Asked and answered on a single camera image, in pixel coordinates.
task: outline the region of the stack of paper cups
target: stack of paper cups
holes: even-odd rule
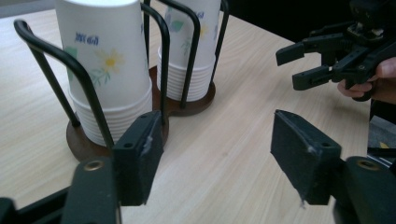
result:
[[[90,74],[113,140],[152,110],[151,81],[138,0],[56,0],[64,50]],[[105,146],[77,78],[68,71],[70,96],[82,128]]]
[[[195,56],[191,84],[187,101],[199,100],[206,95],[215,63],[215,50],[219,27],[220,0],[176,0],[180,4],[194,11],[201,24],[198,49]],[[194,26],[191,18],[185,13],[168,7],[165,12],[165,21],[168,25],[171,44],[169,50],[169,81],[167,96],[180,100],[186,75],[187,65],[191,52],[191,41]],[[161,49],[159,49],[158,65],[161,66]],[[157,69],[157,86],[161,80],[161,69]]]

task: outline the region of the finger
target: finger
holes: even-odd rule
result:
[[[396,57],[381,62],[376,67],[375,74],[382,78],[396,77]]]
[[[372,81],[376,81],[377,79],[379,79],[379,77],[377,75],[373,75],[372,77],[370,77],[367,81],[368,82],[372,82]]]
[[[340,81],[339,85],[341,87],[344,87],[344,89],[346,88],[346,81],[342,80]],[[355,84],[353,85],[351,88],[349,88],[349,91],[370,91],[373,88],[373,84],[370,82],[365,82],[363,84]]]
[[[352,89],[347,90],[345,87],[345,82],[338,83],[337,89],[347,97],[362,97],[364,95],[364,91],[353,91]]]

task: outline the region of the yellow flower design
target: yellow flower design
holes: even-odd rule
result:
[[[102,83],[106,84],[111,79],[110,73],[117,74],[120,71],[120,64],[124,64],[122,54],[119,54],[115,49],[107,53],[103,49],[96,50],[95,55],[100,60],[100,68],[94,68],[90,72],[91,81],[93,86],[101,86]]]
[[[118,65],[125,63],[123,55],[119,54],[115,49],[112,49],[110,53],[100,49],[95,54],[101,60],[102,68],[106,73],[112,71],[117,74],[120,71]]]
[[[204,38],[205,35],[206,35],[207,33],[208,33],[208,28],[207,28],[207,26],[206,26],[205,24],[202,24],[202,25],[201,25],[201,31],[200,31],[199,37],[200,37],[200,38]]]

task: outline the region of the metal wire frame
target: metal wire frame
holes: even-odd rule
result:
[[[190,83],[191,83],[192,69],[194,67],[196,51],[198,49],[201,23],[199,22],[198,17],[195,15],[195,13],[191,9],[189,9],[188,7],[185,7],[184,5],[180,4],[179,2],[176,2],[174,0],[158,0],[158,1],[168,5],[169,7],[173,7],[176,10],[179,10],[179,11],[185,13],[187,16],[190,17],[192,24],[194,26],[194,31],[192,33],[191,50],[190,50],[189,60],[188,60],[188,64],[187,64],[186,78],[184,81],[183,92],[182,92],[181,100],[180,100],[180,108],[185,108],[186,103],[187,103],[189,87],[190,87]],[[144,0],[143,3],[145,5],[149,6],[151,3],[151,0]],[[222,42],[224,39],[225,30],[226,30],[228,19],[230,16],[230,12],[229,12],[230,9],[229,9],[229,4],[228,4],[227,0],[221,0],[221,9],[223,10],[223,17],[222,17],[220,31],[219,31],[218,43],[216,45],[216,51],[215,51],[216,60],[215,60],[215,66],[214,66],[213,72],[212,72],[211,82],[213,82],[213,78],[214,78],[214,75],[216,72],[216,67],[217,67],[218,61],[219,61],[219,55],[220,55],[220,51],[221,51],[221,47],[222,47]],[[149,17],[145,16],[143,20],[144,20],[144,32],[145,32],[145,37],[146,37],[146,49],[149,52]]]
[[[168,32],[166,23],[165,23],[164,19],[161,17],[161,15],[154,9],[152,9],[148,6],[143,6],[143,4],[141,5],[141,7],[142,7],[142,11],[145,12],[145,15],[148,14],[148,15],[152,16],[153,19],[158,23],[158,25],[160,27],[160,30],[162,33],[162,38],[163,38],[162,39],[163,55],[164,55],[163,61],[166,62],[169,59],[169,44],[170,44],[170,37],[169,37],[169,32]],[[111,136],[111,132],[108,128],[106,118],[103,113],[102,107],[100,105],[99,99],[97,97],[96,91],[94,89],[94,86],[92,84],[92,81],[90,79],[88,72],[84,69],[84,67],[81,65],[81,63],[79,63],[73,56],[66,53],[62,49],[59,49],[59,48],[51,45],[50,43],[42,40],[41,38],[35,36],[26,21],[15,20],[14,28],[15,28],[17,34],[20,36],[20,38],[28,45],[29,49],[32,51],[37,63],[39,64],[47,81],[49,82],[50,86],[52,87],[52,90],[54,91],[59,102],[61,103],[67,117],[69,117],[72,126],[79,127],[80,122],[79,122],[76,114],[74,113],[71,105],[69,104],[67,98],[65,97],[64,92],[63,92],[56,76],[54,75],[54,73],[47,61],[47,58],[45,57],[45,54],[48,54],[49,56],[59,60],[61,63],[63,63],[68,69],[70,69],[74,73],[74,75],[78,79],[78,82],[80,83],[82,89],[84,90],[84,93],[85,93],[87,100],[90,104],[92,113],[95,116],[99,130],[100,130],[102,136],[104,137],[106,147],[108,149],[113,148],[114,140],[113,140],[113,138]],[[162,66],[162,68],[163,68],[162,74],[163,74],[163,80],[164,80],[163,83],[165,84],[163,86],[164,92],[162,94],[166,96],[168,62],[166,62],[166,64],[164,64]],[[165,101],[161,100],[161,111],[162,111],[162,117],[163,117],[163,120],[162,120],[163,124],[165,123],[164,109],[165,109]]]

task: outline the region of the human hand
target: human hand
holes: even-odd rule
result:
[[[347,97],[359,98],[373,89],[372,99],[396,105],[396,57],[381,62],[375,75],[366,83],[356,84],[346,90],[346,81],[338,83],[338,90]]]

